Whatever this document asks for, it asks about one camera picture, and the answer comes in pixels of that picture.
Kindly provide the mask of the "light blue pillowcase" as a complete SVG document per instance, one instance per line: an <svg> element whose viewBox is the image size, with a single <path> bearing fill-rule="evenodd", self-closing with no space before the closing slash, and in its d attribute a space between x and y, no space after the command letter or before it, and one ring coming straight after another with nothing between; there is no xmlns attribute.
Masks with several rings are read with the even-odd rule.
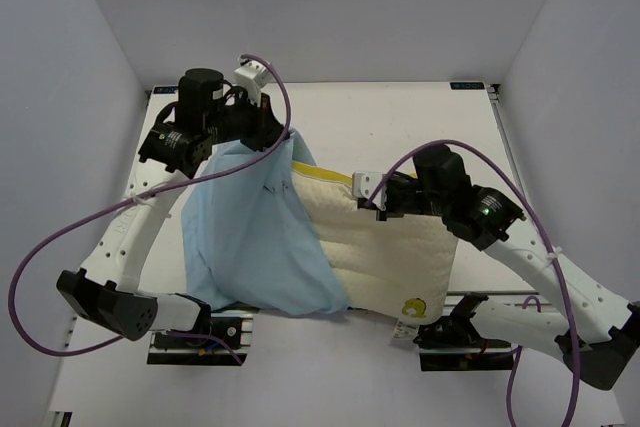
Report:
<svg viewBox="0 0 640 427"><path fill-rule="evenodd" d="M188 295L290 315L331 314L348 299L295 191L292 164L314 159L293 132L262 161L238 141L217 148L182 213Z"/></svg>

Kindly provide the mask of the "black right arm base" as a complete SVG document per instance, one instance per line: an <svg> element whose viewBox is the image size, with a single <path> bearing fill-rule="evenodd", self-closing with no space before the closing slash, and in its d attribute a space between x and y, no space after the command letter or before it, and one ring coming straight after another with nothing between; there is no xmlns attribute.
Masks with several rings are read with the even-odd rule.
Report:
<svg viewBox="0 0 640 427"><path fill-rule="evenodd" d="M471 324L486 294L469 293L447 315L421 325L413 343L418 347L422 372L509 371L515 348L506 341L482 337Z"/></svg>

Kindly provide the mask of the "cream quilted pillow yellow edge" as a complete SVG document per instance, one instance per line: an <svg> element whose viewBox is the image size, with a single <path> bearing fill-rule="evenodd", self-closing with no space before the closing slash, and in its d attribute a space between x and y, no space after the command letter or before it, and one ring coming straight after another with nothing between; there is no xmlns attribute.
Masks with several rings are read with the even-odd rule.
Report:
<svg viewBox="0 0 640 427"><path fill-rule="evenodd" d="M410 325L440 318L458 240L438 219L378 221L357 207L350 178L299 161L292 181L352 308Z"/></svg>

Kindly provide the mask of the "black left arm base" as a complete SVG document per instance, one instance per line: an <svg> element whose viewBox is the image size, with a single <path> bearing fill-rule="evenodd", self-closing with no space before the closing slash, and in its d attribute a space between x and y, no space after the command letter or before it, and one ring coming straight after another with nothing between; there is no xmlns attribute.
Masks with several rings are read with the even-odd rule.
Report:
<svg viewBox="0 0 640 427"><path fill-rule="evenodd" d="M259 310L236 303L211 314L209 323L193 334L154 333L146 363L156 366L241 366L252 344Z"/></svg>

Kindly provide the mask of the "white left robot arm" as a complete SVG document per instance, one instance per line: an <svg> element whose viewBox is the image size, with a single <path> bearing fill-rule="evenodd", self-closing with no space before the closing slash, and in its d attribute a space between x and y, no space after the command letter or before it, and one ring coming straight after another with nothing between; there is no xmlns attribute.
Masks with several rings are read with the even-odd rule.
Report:
<svg viewBox="0 0 640 427"><path fill-rule="evenodd" d="M132 164L125 204L97 247L75 271L63 271L57 290L82 319L131 341L177 331L199 346L211 334L211 308L186 294L143 292L140 278L170 210L215 145L241 141L266 156L285 139L263 88L273 78L264 61L245 57L229 83L222 73L192 68L175 101L157 114Z"/></svg>

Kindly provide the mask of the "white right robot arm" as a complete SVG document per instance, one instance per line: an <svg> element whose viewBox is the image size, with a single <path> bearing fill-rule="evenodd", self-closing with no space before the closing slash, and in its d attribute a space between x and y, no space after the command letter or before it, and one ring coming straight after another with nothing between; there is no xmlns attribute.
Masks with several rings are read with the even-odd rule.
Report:
<svg viewBox="0 0 640 427"><path fill-rule="evenodd" d="M379 220L433 216L457 239L498 261L532 286L555 312L510 307L468 293L447 326L461 344L496 339L544 353L578 379L611 390L639 348L639 306L594 280L552 245L533 209L514 191L473 183L452 142L434 141L407 159L414 175L392 167L364 190L362 208Z"/></svg>

